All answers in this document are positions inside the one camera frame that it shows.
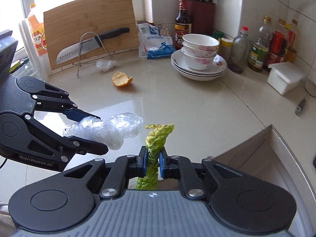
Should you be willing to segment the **orange peel behind cup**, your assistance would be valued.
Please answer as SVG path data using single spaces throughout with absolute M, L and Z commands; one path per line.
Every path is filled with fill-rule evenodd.
M 133 77 L 128 77 L 126 73 L 117 71 L 114 73 L 111 80 L 116 87 L 125 87 L 132 82 Z

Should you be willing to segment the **orange yellow oil bottle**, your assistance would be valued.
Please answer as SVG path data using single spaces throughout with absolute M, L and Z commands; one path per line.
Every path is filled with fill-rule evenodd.
M 37 7 L 35 3 L 30 5 L 30 12 L 27 16 L 27 20 L 31 29 L 33 43 L 39 56 L 47 53 L 43 16 L 40 7 Z

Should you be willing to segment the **bottom white plate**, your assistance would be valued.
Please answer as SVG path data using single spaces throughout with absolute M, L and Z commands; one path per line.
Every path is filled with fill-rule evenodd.
M 183 71 L 181 71 L 180 69 L 174 67 L 174 69 L 182 76 L 194 80 L 194 81 L 211 81 L 211 80 L 215 80 L 221 76 L 224 76 L 224 74 L 218 75 L 218 76 L 196 76 L 196 75 L 192 75 L 189 73 L 185 73 Z

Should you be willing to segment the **white plate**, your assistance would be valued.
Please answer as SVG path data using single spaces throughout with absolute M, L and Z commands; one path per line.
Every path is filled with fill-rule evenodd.
M 218 76 L 196 76 L 196 75 L 192 75 L 189 73 L 185 73 L 183 71 L 181 71 L 180 69 L 174 67 L 174 69 L 182 76 L 194 80 L 194 81 L 211 81 L 211 80 L 215 80 L 221 76 L 224 76 L 224 74 L 218 75 Z
M 185 74 L 188 74 L 188 75 L 192 75 L 192 76 L 199 76 L 199 77 L 215 77 L 215 76 L 221 76 L 221 75 L 224 75 L 226 73 L 226 70 L 224 70 L 223 72 L 220 72 L 220 73 L 217 73 L 217 74 L 197 74 L 197 73 L 191 73 L 191 72 L 188 72 L 188 71 L 185 71 L 183 69 L 181 69 L 180 67 L 176 66 L 176 64 L 172 63 L 172 66 L 182 72 L 182 73 L 185 73 Z
M 226 61 L 221 56 L 216 55 L 213 60 L 213 65 L 209 69 L 202 71 L 192 69 L 185 63 L 184 55 L 181 50 L 175 51 L 171 55 L 171 62 L 185 71 L 197 74 L 217 74 L 223 72 L 227 68 Z

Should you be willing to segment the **white blue salt bag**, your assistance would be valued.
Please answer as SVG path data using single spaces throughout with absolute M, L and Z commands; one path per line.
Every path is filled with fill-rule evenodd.
M 170 57 L 175 52 L 171 36 L 163 35 L 161 30 L 148 23 L 137 23 L 140 45 L 138 56 L 140 58 L 157 59 Z

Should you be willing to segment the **middle white plate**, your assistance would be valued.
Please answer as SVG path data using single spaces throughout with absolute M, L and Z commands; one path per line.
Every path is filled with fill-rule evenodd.
M 182 72 L 182 73 L 185 73 L 185 74 L 188 74 L 188 75 L 192 75 L 192 76 L 199 76 L 199 77 L 215 77 L 215 76 L 221 76 L 221 75 L 224 75 L 226 73 L 226 70 L 224 70 L 223 72 L 220 72 L 220 73 L 217 73 L 217 74 L 197 74 L 197 73 L 191 73 L 191 72 L 188 72 L 188 71 L 185 71 L 183 69 L 181 69 L 180 67 L 176 66 L 176 64 L 172 63 L 172 66 Z

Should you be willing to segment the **floral white bowl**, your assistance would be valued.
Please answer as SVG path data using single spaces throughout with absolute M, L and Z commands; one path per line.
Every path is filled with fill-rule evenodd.
M 200 49 L 189 47 L 188 45 L 183 43 L 183 52 L 193 57 L 211 58 L 217 54 L 217 49 L 215 48 L 212 51 L 200 50 Z
M 181 49 L 181 52 L 184 55 L 185 63 L 192 69 L 195 70 L 206 70 L 209 69 L 213 65 L 213 60 L 217 53 L 212 53 L 211 57 L 203 58 L 203 57 L 195 57 L 187 54 L 184 51 L 184 48 Z
M 220 44 L 217 39 L 203 34 L 185 34 L 182 39 L 188 47 L 204 51 L 215 51 Z

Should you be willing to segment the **top white plate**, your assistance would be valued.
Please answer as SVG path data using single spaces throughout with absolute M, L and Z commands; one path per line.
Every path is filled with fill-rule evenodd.
M 216 55 L 213 60 L 213 65 L 209 69 L 202 71 L 192 69 L 185 63 L 184 55 L 181 50 L 175 51 L 171 55 L 171 62 L 185 71 L 197 74 L 217 74 L 223 72 L 227 68 L 226 61 L 221 56 Z

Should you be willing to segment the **clear bottle red cap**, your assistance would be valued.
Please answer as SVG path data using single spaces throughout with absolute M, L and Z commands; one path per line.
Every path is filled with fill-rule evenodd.
M 243 26 L 233 40 L 233 46 L 228 62 L 229 70 L 237 74 L 242 74 L 246 65 L 247 53 L 250 46 L 248 39 L 248 27 Z

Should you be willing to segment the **yellow lid jar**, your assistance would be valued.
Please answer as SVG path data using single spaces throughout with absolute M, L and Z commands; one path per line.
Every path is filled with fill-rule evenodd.
M 220 45 L 218 47 L 218 54 L 224 58 L 226 61 L 229 60 L 231 50 L 233 46 L 233 40 L 220 38 Z

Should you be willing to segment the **white plastic seasoning box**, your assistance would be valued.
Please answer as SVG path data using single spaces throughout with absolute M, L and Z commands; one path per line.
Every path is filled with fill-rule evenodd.
M 282 96 L 296 88 L 306 76 L 290 62 L 269 64 L 268 68 L 271 71 L 267 83 Z

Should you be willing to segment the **green label oil bottle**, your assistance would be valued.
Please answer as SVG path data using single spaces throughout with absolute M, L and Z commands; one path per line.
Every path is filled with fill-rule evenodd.
M 265 61 L 269 51 L 269 44 L 272 38 L 271 23 L 271 17 L 263 17 L 263 25 L 259 28 L 258 39 L 252 45 L 252 48 L 250 49 L 250 53 L 248 55 L 248 67 L 255 72 L 262 71 L 263 62 Z

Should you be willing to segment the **green lid jar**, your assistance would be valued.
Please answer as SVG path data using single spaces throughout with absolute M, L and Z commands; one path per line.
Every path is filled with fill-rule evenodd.
M 224 38 L 224 33 L 221 31 L 215 31 L 214 32 L 214 38 L 220 41 L 221 38 Z

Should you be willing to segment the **red label sauce bottle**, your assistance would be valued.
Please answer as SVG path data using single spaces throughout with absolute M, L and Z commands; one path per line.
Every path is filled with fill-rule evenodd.
M 263 68 L 270 71 L 270 64 L 281 63 L 284 61 L 285 50 L 287 46 L 287 30 L 285 28 L 286 21 L 280 18 L 278 26 L 273 32 L 272 40 L 269 45 L 269 52 L 266 56 Z

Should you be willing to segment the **dark red knife block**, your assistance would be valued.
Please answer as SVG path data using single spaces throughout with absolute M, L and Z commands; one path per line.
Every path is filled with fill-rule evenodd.
M 214 0 L 188 0 L 187 8 L 192 23 L 192 33 L 211 35 L 214 28 Z

